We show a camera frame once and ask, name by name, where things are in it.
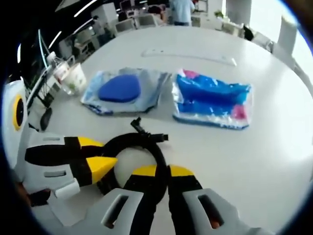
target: blue sponge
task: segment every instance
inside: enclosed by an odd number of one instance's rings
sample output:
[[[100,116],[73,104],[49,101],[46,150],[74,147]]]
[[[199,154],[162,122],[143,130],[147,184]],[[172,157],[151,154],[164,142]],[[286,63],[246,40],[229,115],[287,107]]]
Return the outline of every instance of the blue sponge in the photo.
[[[103,101],[126,103],[137,99],[140,93],[137,76],[125,74],[110,79],[99,89],[98,96]]]

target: white table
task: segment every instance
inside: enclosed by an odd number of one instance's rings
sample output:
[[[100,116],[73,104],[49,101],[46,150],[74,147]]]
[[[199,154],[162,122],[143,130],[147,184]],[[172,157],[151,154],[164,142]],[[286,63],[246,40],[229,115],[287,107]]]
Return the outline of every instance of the white table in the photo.
[[[141,57],[152,47],[218,51],[233,57],[237,66],[192,58]],[[214,189],[235,205],[248,225],[277,231],[290,219],[308,188],[313,169],[313,100],[292,70],[249,41],[214,30],[179,26],[136,30],[117,37],[96,51],[82,68],[91,79],[99,70],[125,66],[169,72],[185,68],[226,82],[252,84],[254,114],[246,130],[176,123],[171,117],[170,86],[164,89],[160,106],[142,115],[142,124],[150,132],[169,134],[170,141],[160,144],[166,161],[194,171],[202,186]],[[52,108],[51,132],[106,142],[134,131],[130,126],[133,118],[97,116],[75,98],[60,97]],[[132,167],[153,163],[152,157],[137,150],[121,155],[123,160],[116,171],[122,182]],[[89,187],[71,203],[82,216],[99,197],[97,189]],[[158,205],[151,234],[174,234],[167,200],[165,196]]]

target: pink object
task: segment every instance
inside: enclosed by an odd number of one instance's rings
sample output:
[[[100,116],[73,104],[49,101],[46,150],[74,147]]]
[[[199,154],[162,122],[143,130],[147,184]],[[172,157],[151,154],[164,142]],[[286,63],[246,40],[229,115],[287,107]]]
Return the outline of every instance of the pink object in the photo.
[[[190,79],[194,79],[195,77],[198,77],[200,74],[194,72],[194,71],[191,71],[191,70],[183,70],[185,75],[190,78]]]
[[[246,119],[246,111],[244,105],[235,105],[231,111],[231,115],[235,119]]]

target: black cable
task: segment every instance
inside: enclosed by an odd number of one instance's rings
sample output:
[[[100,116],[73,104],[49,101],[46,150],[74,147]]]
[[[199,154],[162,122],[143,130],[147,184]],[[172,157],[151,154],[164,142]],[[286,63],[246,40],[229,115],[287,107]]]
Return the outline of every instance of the black cable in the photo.
[[[139,133],[128,133],[113,138],[106,143],[102,149],[102,156],[116,158],[116,156],[126,148],[139,146],[147,149],[154,157],[156,168],[156,181],[159,188],[158,195],[156,195],[156,203],[159,203],[163,198],[167,188],[167,165],[163,153],[157,142],[163,142],[168,140],[168,135],[164,134],[150,134],[146,133],[139,125],[140,118],[132,122],[132,126],[136,126],[136,130]],[[110,170],[104,178],[98,182],[98,187],[102,194],[107,194],[114,188],[121,188],[116,180],[114,168]]]

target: vacuum sealed bag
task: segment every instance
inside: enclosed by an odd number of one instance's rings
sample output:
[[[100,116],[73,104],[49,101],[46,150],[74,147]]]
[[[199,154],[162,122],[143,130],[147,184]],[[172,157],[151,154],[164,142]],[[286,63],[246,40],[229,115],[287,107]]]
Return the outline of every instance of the vacuum sealed bag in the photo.
[[[177,121],[244,129],[252,118],[252,87],[180,70],[172,89]]]

